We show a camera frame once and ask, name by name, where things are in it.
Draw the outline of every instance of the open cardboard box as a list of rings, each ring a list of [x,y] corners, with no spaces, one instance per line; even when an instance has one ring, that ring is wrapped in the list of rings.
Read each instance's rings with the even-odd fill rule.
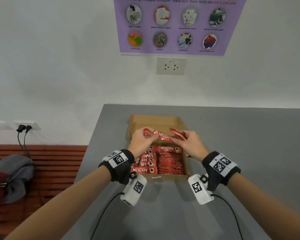
[[[180,117],[175,116],[153,116],[153,115],[140,115],[140,114],[132,114],[129,116],[130,125],[129,125],[129,137],[130,140],[132,138],[133,133],[140,128],[143,127],[151,127],[152,129],[158,130],[160,132],[166,133],[168,135],[174,135],[169,131],[169,128],[175,128],[178,130],[186,130],[186,126],[180,119]],[[167,142],[162,140],[155,140],[153,145],[167,145],[167,146],[176,146],[173,142]],[[171,174],[143,174],[147,179],[151,178],[161,178],[164,180],[178,180],[178,179],[187,179],[190,175],[188,159],[186,156],[186,152],[182,150],[182,157],[184,161],[185,174],[186,175],[171,175]]]

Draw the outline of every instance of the wall outlet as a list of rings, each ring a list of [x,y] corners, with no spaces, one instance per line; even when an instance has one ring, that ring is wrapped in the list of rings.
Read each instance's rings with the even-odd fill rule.
[[[0,130],[13,130],[13,128],[6,121],[0,121]]]
[[[19,125],[31,125],[32,126],[32,131],[40,131],[40,127],[39,125],[35,122],[35,121],[31,121],[31,120],[15,120],[14,121],[16,127],[18,128]]]
[[[157,74],[158,75],[184,75],[186,59],[166,59],[158,58]]]

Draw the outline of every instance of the black cable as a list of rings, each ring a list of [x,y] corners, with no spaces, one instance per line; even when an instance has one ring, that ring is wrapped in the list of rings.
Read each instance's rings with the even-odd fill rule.
[[[27,156],[29,157],[29,158],[31,158],[30,157],[30,153],[29,153],[29,151],[28,151],[28,149],[27,149],[27,147],[26,147],[26,136],[27,136],[27,132],[25,133],[25,135],[24,135],[24,138],[23,138],[23,145],[24,145],[24,149],[25,149],[25,151],[26,151],[26,153],[27,153]]]
[[[20,134],[20,132],[18,132],[18,142],[19,142],[19,145],[20,145],[20,147],[21,147],[21,149],[23,150],[23,153],[24,153],[24,155],[25,155],[26,152],[25,152],[25,150],[23,149],[23,147],[22,147],[22,145],[21,145],[21,142],[20,142],[20,139],[19,139],[19,134]]]
[[[216,195],[216,194],[211,194],[211,196],[215,196],[215,197],[218,197],[218,198],[220,198],[220,199],[222,199],[224,202],[226,202],[227,203],[227,205],[230,207],[230,209],[232,210],[232,213],[233,213],[233,215],[234,215],[234,218],[235,218],[235,221],[237,222],[237,226],[238,226],[238,230],[239,230],[239,233],[240,233],[240,236],[241,236],[241,239],[242,240],[244,240],[244,238],[242,237],[242,233],[241,233],[241,230],[240,230],[240,226],[239,226],[239,222],[238,222],[238,220],[237,220],[237,217],[236,217],[236,214],[235,214],[235,212],[234,212],[234,210],[232,209],[232,207],[231,207],[231,205],[224,199],[224,198],[222,198],[221,196],[219,196],[219,195]]]
[[[101,216],[100,216],[100,218],[99,218],[99,220],[98,220],[98,223],[96,224],[96,227],[95,227],[94,230],[93,230],[93,233],[92,233],[92,236],[91,236],[90,240],[92,240],[93,235],[94,235],[94,233],[96,232],[96,229],[97,229],[97,227],[98,227],[98,225],[99,225],[99,223],[100,223],[101,217],[103,216],[103,214],[104,214],[104,212],[106,211],[107,207],[110,205],[110,203],[111,203],[118,195],[124,195],[124,193],[123,193],[123,192],[117,193],[117,194],[110,200],[110,202],[107,204],[107,206],[104,208],[104,210],[103,210],[103,212],[102,212],[102,214],[101,214]]]

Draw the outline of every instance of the gray table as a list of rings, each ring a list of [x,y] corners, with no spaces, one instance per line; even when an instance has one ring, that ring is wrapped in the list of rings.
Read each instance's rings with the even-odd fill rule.
[[[179,116],[207,149],[234,160],[242,175],[300,214],[300,109],[145,106],[105,104],[76,182],[101,159],[128,145],[131,114]],[[205,173],[191,159],[192,173]],[[89,239],[104,206],[124,189],[110,183],[64,239]],[[220,185],[215,191],[234,208],[245,240],[269,239],[249,213]],[[229,207],[220,199],[200,206],[187,181],[148,181],[141,199],[129,207],[115,199],[94,239],[239,239]]]

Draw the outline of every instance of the purple poster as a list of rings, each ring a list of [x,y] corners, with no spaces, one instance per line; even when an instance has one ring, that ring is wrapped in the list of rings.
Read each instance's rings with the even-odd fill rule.
[[[113,0],[121,53],[223,56],[246,0]]]

